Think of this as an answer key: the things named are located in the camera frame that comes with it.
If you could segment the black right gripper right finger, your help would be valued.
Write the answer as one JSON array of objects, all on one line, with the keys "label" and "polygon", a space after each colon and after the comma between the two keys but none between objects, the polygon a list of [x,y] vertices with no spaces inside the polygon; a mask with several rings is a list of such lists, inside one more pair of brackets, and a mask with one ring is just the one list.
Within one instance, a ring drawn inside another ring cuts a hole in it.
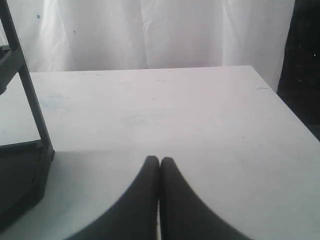
[{"label": "black right gripper right finger", "polygon": [[163,240],[249,239],[203,203],[171,157],[160,164],[159,214]]}]

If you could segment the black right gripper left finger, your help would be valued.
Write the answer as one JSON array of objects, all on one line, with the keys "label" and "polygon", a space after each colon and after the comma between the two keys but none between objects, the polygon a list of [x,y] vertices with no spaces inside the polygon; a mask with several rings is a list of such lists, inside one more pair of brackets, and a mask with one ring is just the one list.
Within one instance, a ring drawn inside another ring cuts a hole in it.
[{"label": "black right gripper left finger", "polygon": [[123,195],[72,240],[156,240],[160,163],[147,156]]}]

